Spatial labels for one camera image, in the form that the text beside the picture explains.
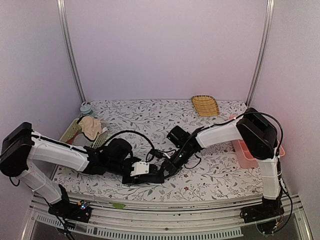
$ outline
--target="green tape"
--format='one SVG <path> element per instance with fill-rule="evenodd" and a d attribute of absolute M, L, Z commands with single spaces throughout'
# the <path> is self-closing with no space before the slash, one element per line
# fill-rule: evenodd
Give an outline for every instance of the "green tape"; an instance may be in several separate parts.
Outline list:
<path fill-rule="evenodd" d="M 122 204 L 122 203 L 115 203 L 115 202 L 111 202 L 112 206 L 114 206 L 116 209 L 124 209 L 124 207 L 126 205 Z"/>

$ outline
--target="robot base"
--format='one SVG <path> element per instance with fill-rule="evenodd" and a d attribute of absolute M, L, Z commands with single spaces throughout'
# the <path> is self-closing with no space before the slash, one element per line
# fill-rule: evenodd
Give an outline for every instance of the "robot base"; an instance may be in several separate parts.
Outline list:
<path fill-rule="evenodd" d="M 252 223 L 264 219 L 283 215 L 285 210 L 281 203 L 282 191 L 275 200 L 262 198 L 262 203 L 242 208 L 240 217 L 245 223 Z"/>

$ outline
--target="yellow woven tray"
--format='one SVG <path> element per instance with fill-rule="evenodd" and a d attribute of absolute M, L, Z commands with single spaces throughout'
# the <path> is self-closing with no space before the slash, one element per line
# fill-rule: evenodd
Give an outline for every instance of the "yellow woven tray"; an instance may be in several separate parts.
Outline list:
<path fill-rule="evenodd" d="M 217 101 L 212 96 L 193 96 L 191 102 L 200 117 L 212 117 L 220 114 Z"/>

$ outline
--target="table surface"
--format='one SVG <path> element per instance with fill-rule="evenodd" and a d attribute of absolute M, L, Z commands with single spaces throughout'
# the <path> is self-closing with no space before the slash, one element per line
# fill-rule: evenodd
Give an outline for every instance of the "table surface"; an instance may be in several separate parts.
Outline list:
<path fill-rule="evenodd" d="M 227 121 L 229 116 L 239 115 L 246 110 L 242 101 L 217 101 L 220 115 L 199 117 L 190 100 L 107 100 L 91 102 L 95 114 L 107 122 L 110 134 L 122 130 L 135 130 L 145 134 L 156 149 L 175 149 L 166 138 L 168 132 L 179 125 L 188 132 L 213 123 Z M 131 133 L 120 136 L 134 148 L 135 156 L 145 159 L 150 150 L 148 143 Z M 183 168 L 163 184 L 144 183 L 124 185 L 121 176 L 84 175 L 75 170 L 59 166 L 53 177 L 67 191 L 134 201 L 208 201 L 247 197 L 262 193 L 263 185 L 258 168 L 240 167 L 231 142 L 203 149 L 199 154 L 202 161 L 194 169 Z M 194 156 L 187 167 L 199 160 Z M 161 160 L 153 160 L 157 165 Z"/>

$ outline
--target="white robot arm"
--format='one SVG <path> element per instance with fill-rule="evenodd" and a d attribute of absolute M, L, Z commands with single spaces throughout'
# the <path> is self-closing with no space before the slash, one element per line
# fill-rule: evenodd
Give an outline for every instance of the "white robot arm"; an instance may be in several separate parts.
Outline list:
<path fill-rule="evenodd" d="M 0 170 L 8 177 L 23 181 L 32 191 L 42 195 L 51 205 L 54 214 L 88 222 L 91 215 L 89 203 L 70 203 L 65 188 L 46 177 L 33 160 L 66 166 L 90 175 L 114 173 L 123 176 L 123 184 L 163 183 L 166 178 L 176 174 L 196 152 L 215 144 L 243 139 L 250 153 L 257 158 L 263 183 L 262 205 L 243 209 L 244 221 L 258 221 L 283 214 L 277 130 L 255 109 L 249 108 L 245 114 L 233 120 L 198 128 L 192 134 L 179 126 L 174 127 L 167 138 L 178 150 L 165 157 L 159 170 L 154 164 L 134 157 L 132 146 L 127 141 L 114 138 L 123 132 L 112 136 L 108 145 L 92 149 L 75 147 L 42 136 L 32 130 L 30 123 L 24 122 L 3 140 Z M 157 151 L 153 148 L 150 153 L 156 156 L 160 153 Z"/>
<path fill-rule="evenodd" d="M 197 134 L 195 139 L 202 148 L 208 148 L 212 145 L 229 142 L 233 140 L 243 140 L 237 123 L 243 118 L 240 117 L 234 121 L 222 125 L 214 126 Z M 261 179 L 263 184 L 263 197 L 265 199 L 275 200 L 280 193 L 280 185 L 278 179 L 278 156 L 274 152 L 273 157 L 265 159 L 257 159 L 260 167 Z"/>

